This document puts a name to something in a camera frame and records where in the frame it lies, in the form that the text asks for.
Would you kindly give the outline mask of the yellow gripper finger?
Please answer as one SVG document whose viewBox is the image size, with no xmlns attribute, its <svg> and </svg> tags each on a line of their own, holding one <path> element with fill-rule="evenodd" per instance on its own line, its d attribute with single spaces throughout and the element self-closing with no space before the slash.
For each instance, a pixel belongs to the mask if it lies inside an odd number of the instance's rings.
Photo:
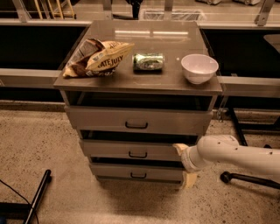
<svg viewBox="0 0 280 224">
<path fill-rule="evenodd" d="M 172 146 L 176 149 L 180 156 L 189 148 L 189 146 L 184 143 L 174 143 Z"/>
<path fill-rule="evenodd" d="M 196 173 L 188 173 L 186 171 L 183 172 L 183 187 L 184 188 L 192 188 L 197 180 L 198 175 Z"/>
</svg>

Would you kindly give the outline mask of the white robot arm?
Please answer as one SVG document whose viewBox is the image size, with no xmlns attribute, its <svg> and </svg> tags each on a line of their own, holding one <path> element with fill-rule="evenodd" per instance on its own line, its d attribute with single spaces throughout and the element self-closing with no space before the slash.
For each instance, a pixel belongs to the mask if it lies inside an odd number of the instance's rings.
<svg viewBox="0 0 280 224">
<path fill-rule="evenodd" d="M 280 189 L 280 150 L 239 145 L 230 135 L 208 135 L 199 139 L 196 145 L 175 143 L 173 147 L 181 158 L 187 173 L 195 173 L 215 164 L 231 164 L 265 178 L 256 178 L 224 171 L 220 179 L 229 183 L 232 179 Z"/>
</svg>

